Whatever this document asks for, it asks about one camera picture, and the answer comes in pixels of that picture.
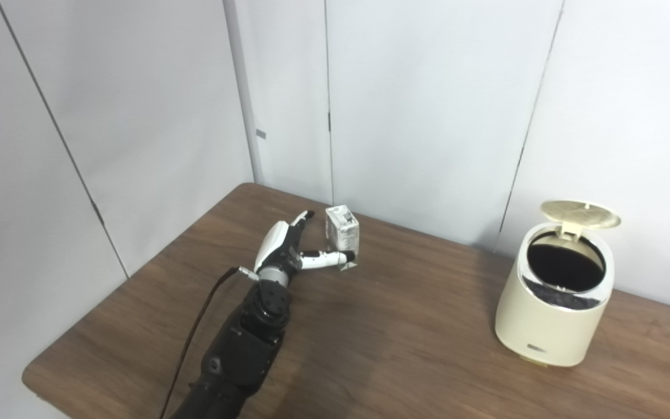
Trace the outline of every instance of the prosthetic hand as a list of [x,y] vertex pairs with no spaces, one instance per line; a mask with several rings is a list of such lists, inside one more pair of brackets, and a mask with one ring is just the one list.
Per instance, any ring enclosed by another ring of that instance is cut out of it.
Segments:
[[277,222],[268,231],[255,268],[239,271],[256,283],[226,319],[201,361],[200,377],[172,419],[231,419],[248,397],[263,385],[281,349],[290,320],[287,287],[303,269],[340,265],[355,259],[352,251],[300,252],[305,211],[291,222]]

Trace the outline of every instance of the open lid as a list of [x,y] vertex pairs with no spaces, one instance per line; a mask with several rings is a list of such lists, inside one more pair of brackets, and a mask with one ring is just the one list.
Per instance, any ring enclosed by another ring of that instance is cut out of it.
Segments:
[[545,201],[542,203],[542,212],[553,222],[562,223],[559,236],[572,235],[577,241],[580,231],[584,228],[589,230],[601,230],[614,228],[622,223],[619,215],[611,210],[590,202],[580,201]]

